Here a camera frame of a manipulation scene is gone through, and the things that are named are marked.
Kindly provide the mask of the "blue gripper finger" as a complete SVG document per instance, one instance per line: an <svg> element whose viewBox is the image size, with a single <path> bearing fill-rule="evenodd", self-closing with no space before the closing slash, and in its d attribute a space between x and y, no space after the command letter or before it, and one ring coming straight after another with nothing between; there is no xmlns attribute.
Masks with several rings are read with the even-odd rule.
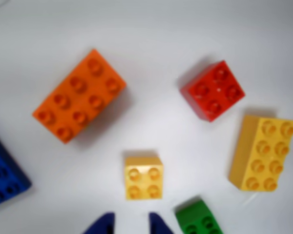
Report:
<svg viewBox="0 0 293 234"><path fill-rule="evenodd" d="M170 227L164 222L160 215L150 212L149 215L150 234L174 234Z"/></svg>
<svg viewBox="0 0 293 234"><path fill-rule="evenodd" d="M84 232L84 234L113 234L115 214L106 213L95 220Z"/></svg>

